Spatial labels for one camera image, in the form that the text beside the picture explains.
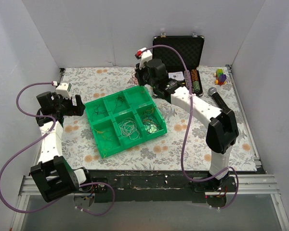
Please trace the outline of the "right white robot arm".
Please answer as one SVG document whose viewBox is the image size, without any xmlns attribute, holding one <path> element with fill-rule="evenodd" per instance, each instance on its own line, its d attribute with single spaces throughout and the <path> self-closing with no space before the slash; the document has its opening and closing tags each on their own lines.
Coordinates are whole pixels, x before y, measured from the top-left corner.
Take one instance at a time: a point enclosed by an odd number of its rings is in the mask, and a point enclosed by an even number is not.
<svg viewBox="0 0 289 231">
<path fill-rule="evenodd" d="M 169 103 L 189 112 L 207 129 L 206 144 L 211 150 L 211 164 L 207 178 L 193 182 L 208 182 L 213 191 L 226 185 L 229 176 L 229 158 L 233 145 L 239 135 L 235 113 L 227 107 L 216 90 L 210 95 L 217 106 L 212 106 L 193 95 L 181 82 L 169 78 L 165 65 L 160 59 L 140 61 L 135 67 L 135 77 L 139 85 L 149 85 L 155 94 Z"/>
</svg>

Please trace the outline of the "green compartment tray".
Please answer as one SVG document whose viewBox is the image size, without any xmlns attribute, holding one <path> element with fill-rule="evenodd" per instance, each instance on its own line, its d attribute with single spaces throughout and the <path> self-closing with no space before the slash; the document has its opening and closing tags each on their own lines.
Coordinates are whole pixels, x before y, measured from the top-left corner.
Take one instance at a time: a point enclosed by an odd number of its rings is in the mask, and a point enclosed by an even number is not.
<svg viewBox="0 0 289 231">
<path fill-rule="evenodd" d="M 144 86 L 86 103 L 85 111 L 102 158 L 167 133 L 166 122 Z"/>
</svg>

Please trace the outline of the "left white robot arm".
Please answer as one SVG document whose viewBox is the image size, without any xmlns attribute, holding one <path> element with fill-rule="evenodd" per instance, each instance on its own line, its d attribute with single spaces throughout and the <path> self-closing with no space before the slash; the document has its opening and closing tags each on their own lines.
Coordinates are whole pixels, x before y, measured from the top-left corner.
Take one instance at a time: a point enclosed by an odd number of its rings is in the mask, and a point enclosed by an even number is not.
<svg viewBox="0 0 289 231">
<path fill-rule="evenodd" d="M 32 176 L 39 192 L 46 202 L 76 192 L 89 192 L 93 181 L 88 171 L 81 167 L 73 170 L 62 154 L 62 134 L 65 116 L 82 116 L 85 105 L 81 96 L 76 95 L 73 105 L 69 90 L 44 92 L 37 96 L 40 109 L 37 112 L 37 124 L 45 138 L 41 142 L 38 163 L 31 167 Z"/>
</svg>

